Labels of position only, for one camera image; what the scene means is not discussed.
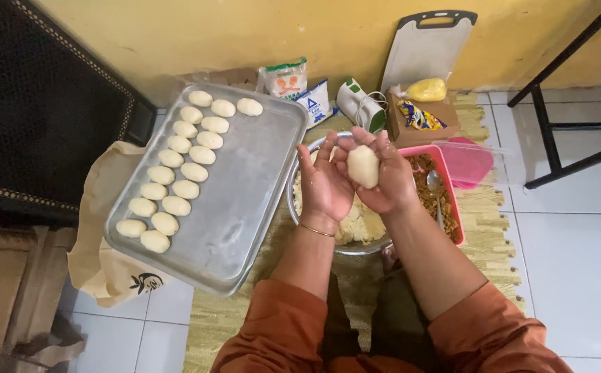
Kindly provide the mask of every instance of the wall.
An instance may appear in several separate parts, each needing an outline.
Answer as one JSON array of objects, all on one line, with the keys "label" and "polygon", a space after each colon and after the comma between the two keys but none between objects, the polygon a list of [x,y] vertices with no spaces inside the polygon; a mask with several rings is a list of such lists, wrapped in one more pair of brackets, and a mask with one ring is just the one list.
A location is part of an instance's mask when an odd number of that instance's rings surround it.
[{"label": "wall", "polygon": [[[601,0],[37,0],[156,104],[171,76],[306,56],[312,81],[377,88],[398,20],[439,9],[479,14],[451,88],[520,87],[601,12]],[[601,85],[601,31],[545,87]]]}]

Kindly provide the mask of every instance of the white cutting board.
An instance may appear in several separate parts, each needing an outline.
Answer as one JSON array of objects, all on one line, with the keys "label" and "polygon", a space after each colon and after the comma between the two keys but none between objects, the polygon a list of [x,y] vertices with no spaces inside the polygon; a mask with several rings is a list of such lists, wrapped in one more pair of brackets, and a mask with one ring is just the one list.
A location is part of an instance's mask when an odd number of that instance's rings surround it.
[{"label": "white cutting board", "polygon": [[[421,25],[421,21],[448,17],[453,23]],[[462,46],[478,15],[468,11],[431,11],[402,18],[381,81],[381,91],[422,79],[448,80]]]}]

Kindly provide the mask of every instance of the shaped dough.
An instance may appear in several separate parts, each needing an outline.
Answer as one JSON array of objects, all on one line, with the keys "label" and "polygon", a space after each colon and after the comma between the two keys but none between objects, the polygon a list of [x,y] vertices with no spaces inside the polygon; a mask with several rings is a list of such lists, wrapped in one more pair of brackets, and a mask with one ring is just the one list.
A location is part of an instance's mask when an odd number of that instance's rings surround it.
[{"label": "shaped dough", "polygon": [[263,106],[261,106],[258,101],[252,98],[239,99],[236,103],[236,107],[238,107],[239,112],[245,115],[250,115],[251,117],[261,115],[261,113],[263,113]]},{"label": "shaped dough", "polygon": [[157,182],[147,182],[139,188],[142,197],[149,200],[161,200],[167,197],[167,188]]},{"label": "shaped dough", "polygon": [[172,129],[177,135],[183,136],[187,139],[192,139],[193,137],[197,136],[197,128],[188,122],[183,122],[182,120],[177,120],[174,122]]},{"label": "shaped dough", "polygon": [[236,106],[226,99],[217,99],[213,101],[211,110],[221,117],[233,117],[233,115],[236,114]]},{"label": "shaped dough", "polygon": [[167,196],[163,198],[163,208],[165,211],[176,216],[186,216],[190,213],[190,203],[177,196]]},{"label": "shaped dough", "polygon": [[173,150],[177,151],[181,154],[188,153],[188,150],[192,147],[192,143],[190,140],[186,139],[183,136],[172,136],[167,139],[167,145]]},{"label": "shaped dough", "polygon": [[151,223],[155,229],[165,236],[173,236],[179,231],[179,222],[174,216],[166,212],[156,212],[151,217]]},{"label": "shaped dough", "polygon": [[229,122],[221,117],[206,117],[202,120],[202,128],[215,133],[225,133],[229,130]]},{"label": "shaped dough", "polygon": [[197,142],[199,145],[209,149],[219,149],[222,148],[222,144],[224,144],[222,136],[211,131],[199,132],[197,134]]},{"label": "shaped dough", "polygon": [[173,169],[180,167],[184,163],[183,156],[172,149],[162,150],[158,153],[158,158],[160,158],[162,164]]},{"label": "shaped dough", "polygon": [[177,181],[172,185],[172,190],[182,199],[195,199],[199,196],[199,185],[189,180]]},{"label": "shaped dough", "polygon": [[365,189],[372,189],[379,184],[379,158],[367,145],[349,152],[346,168],[349,177]]},{"label": "shaped dough", "polygon": [[150,218],[158,210],[158,207],[155,205],[155,203],[153,203],[153,201],[143,199],[141,197],[131,199],[130,203],[128,204],[128,208],[133,212],[133,214],[142,216],[144,218]]},{"label": "shaped dough", "polygon": [[188,180],[203,182],[208,179],[208,171],[196,163],[185,163],[180,167],[180,173],[187,177]]},{"label": "shaped dough", "polygon": [[147,230],[141,234],[139,240],[145,248],[160,254],[167,251],[171,245],[167,236],[157,230]]},{"label": "shaped dough", "polygon": [[192,105],[209,107],[213,104],[213,96],[204,91],[193,91],[188,95],[188,100]]},{"label": "shaped dough", "polygon": [[196,107],[186,106],[181,108],[180,117],[188,123],[198,124],[202,122],[202,119],[204,119],[204,114],[202,114],[202,112],[200,112]]},{"label": "shaped dough", "polygon": [[135,219],[124,219],[116,223],[116,231],[125,237],[138,238],[146,231],[146,224]]},{"label": "shaped dough", "polygon": [[172,171],[169,167],[165,166],[153,166],[146,171],[149,175],[149,178],[158,184],[169,185],[171,184],[176,175],[174,175],[174,171]]},{"label": "shaped dough", "polygon": [[203,165],[212,165],[216,161],[216,154],[213,150],[201,145],[191,147],[189,154],[193,161]]}]

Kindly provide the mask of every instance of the gold bangle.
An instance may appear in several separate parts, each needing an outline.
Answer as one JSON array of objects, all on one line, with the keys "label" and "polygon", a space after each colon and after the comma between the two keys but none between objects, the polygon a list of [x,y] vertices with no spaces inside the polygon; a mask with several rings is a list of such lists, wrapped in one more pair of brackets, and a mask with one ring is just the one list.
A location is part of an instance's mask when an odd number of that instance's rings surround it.
[{"label": "gold bangle", "polygon": [[328,233],[319,232],[318,230],[316,230],[316,229],[314,229],[314,228],[310,228],[310,227],[308,227],[307,225],[303,224],[303,222],[298,222],[298,224],[299,224],[300,226],[304,227],[305,229],[308,229],[308,230],[311,230],[311,231],[313,231],[314,233],[319,233],[319,234],[321,234],[321,235],[323,235],[323,236],[326,236],[326,237],[335,237],[335,234],[334,234],[334,233],[333,233],[333,234],[328,234]]}]

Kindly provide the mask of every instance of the orange sleeve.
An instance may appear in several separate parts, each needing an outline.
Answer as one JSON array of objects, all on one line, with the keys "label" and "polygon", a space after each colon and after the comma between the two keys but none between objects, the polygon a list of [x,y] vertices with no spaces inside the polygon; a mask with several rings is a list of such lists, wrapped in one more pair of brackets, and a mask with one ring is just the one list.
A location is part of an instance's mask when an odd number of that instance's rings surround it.
[{"label": "orange sleeve", "polygon": [[491,283],[437,317],[429,333],[450,372],[571,372],[545,347],[545,326]]},{"label": "orange sleeve", "polygon": [[319,372],[327,312],[325,301],[303,289],[260,281],[241,330],[222,346],[211,372]]}]

